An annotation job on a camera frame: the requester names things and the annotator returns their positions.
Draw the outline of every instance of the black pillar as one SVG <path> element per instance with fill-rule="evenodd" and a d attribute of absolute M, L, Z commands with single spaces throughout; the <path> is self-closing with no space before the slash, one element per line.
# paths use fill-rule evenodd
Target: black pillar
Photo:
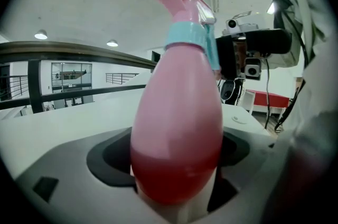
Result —
<path fill-rule="evenodd" d="M 40 63 L 40 60 L 28 61 L 28 91 L 30 93 L 30 102 L 33 113 L 44 111 L 41 98 Z"/>

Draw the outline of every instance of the ceiling light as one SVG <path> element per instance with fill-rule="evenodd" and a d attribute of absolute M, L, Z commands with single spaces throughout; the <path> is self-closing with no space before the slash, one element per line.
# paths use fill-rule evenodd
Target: ceiling light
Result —
<path fill-rule="evenodd" d="M 39 30 L 34 36 L 40 40 L 45 40 L 48 38 L 45 30 Z"/>
<path fill-rule="evenodd" d="M 275 5 L 274 5 L 274 2 L 272 2 L 269 7 L 268 14 L 273 15 L 274 12 L 275 12 Z"/>
<path fill-rule="evenodd" d="M 108 46 L 112 46 L 113 48 L 115 48 L 115 47 L 118 46 L 116 40 L 110 40 L 110 41 L 107 43 L 107 45 L 108 45 Z"/>

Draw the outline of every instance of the teal bottle collar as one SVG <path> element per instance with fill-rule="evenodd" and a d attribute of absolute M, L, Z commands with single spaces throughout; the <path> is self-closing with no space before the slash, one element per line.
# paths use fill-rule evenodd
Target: teal bottle collar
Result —
<path fill-rule="evenodd" d="M 219 70 L 219 59 L 214 26 L 210 24 L 196 24 L 193 22 L 177 22 L 170 26 L 165 46 L 173 43 L 196 44 L 204 48 L 210 66 L 213 70 Z"/>

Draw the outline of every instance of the white surface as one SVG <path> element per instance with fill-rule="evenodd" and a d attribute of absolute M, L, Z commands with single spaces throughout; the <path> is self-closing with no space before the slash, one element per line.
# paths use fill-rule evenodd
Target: white surface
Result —
<path fill-rule="evenodd" d="M 133 125 L 143 89 L 119 92 L 109 100 L 56 109 L 0 122 L 0 152 L 12 177 L 18 177 L 39 157 L 55 146 Z M 268 135 L 242 107 L 222 105 L 223 124 Z M 248 123 L 234 122 L 237 116 Z"/>

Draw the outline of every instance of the cable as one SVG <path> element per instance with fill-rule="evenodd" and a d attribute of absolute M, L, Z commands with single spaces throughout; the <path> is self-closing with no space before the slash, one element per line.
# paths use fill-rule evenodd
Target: cable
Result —
<path fill-rule="evenodd" d="M 268 123 L 269 123 L 269 118 L 270 118 L 270 97 L 269 97 L 270 69 L 269 69 L 269 63 L 268 63 L 268 60 L 267 60 L 267 59 L 265 59 L 265 62 L 266 62 L 267 70 L 268 70 L 268 80 L 267 80 L 267 82 L 266 82 L 266 101 L 267 101 L 267 103 L 268 103 L 268 114 L 267 114 L 267 118 L 266 118 L 266 122 L 265 122 L 264 129 L 267 128 Z"/>
<path fill-rule="evenodd" d="M 287 18 L 288 22 L 292 25 L 292 27 L 296 31 L 299 43 L 301 44 L 301 47 L 303 49 L 303 54 L 304 54 L 304 69 L 305 69 L 308 66 L 308 56 L 307 56 L 307 52 L 306 52 L 306 48 L 305 48 L 305 44 L 303 42 L 303 39 L 302 39 L 302 37 L 301 37 L 298 29 L 296 28 L 295 23 L 292 22 L 291 18 L 285 13 L 285 11 L 282 11 L 282 13 L 284 14 L 284 16 Z"/>
<path fill-rule="evenodd" d="M 241 88 L 238 92 L 238 96 L 237 96 L 237 101 L 236 101 L 236 106 L 238 106 L 238 103 L 239 103 L 239 99 L 241 98 L 242 96 L 242 88 L 243 88 L 243 85 L 241 85 Z"/>
<path fill-rule="evenodd" d="M 305 85 L 305 80 L 303 80 L 301 86 L 299 87 L 297 94 L 295 95 L 294 99 L 292 100 L 291 104 L 285 109 L 284 113 L 282 114 L 280 120 L 277 122 L 276 126 L 275 126 L 275 132 L 276 133 L 280 133 L 281 130 L 278 130 L 278 127 L 286 120 L 286 118 L 289 116 L 289 114 L 291 113 L 291 110 L 293 108 L 293 106 L 295 105 L 295 102 L 297 100 L 297 97 L 301 91 L 301 89 L 304 87 Z"/>
<path fill-rule="evenodd" d="M 222 79 L 220 79 L 220 82 L 218 82 L 218 85 L 217 85 L 217 87 L 218 87 L 218 92 L 220 91 L 221 80 L 222 80 Z"/>

